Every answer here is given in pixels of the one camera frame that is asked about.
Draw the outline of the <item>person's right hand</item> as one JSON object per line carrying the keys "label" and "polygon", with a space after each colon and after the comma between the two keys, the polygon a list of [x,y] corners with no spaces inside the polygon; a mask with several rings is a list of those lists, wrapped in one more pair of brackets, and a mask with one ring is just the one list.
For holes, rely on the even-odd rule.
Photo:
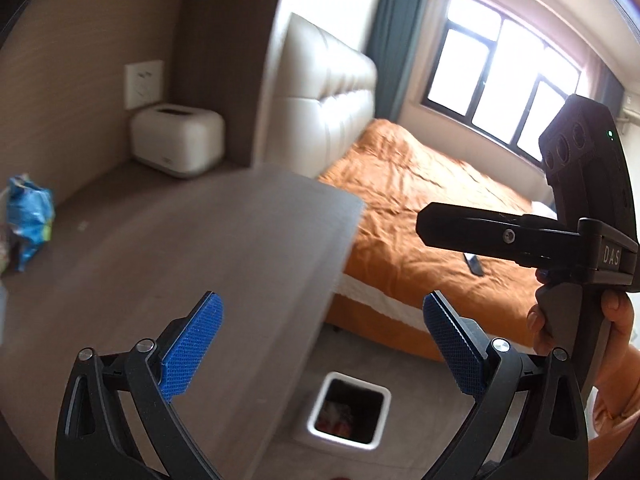
{"label": "person's right hand", "polygon": [[[629,344],[634,327],[634,308],[624,292],[608,290],[602,295],[602,312],[611,323],[608,343],[594,385],[612,418],[631,413],[631,400],[639,387],[639,351]],[[546,356],[555,347],[546,318],[535,304],[527,315],[536,353]]]}

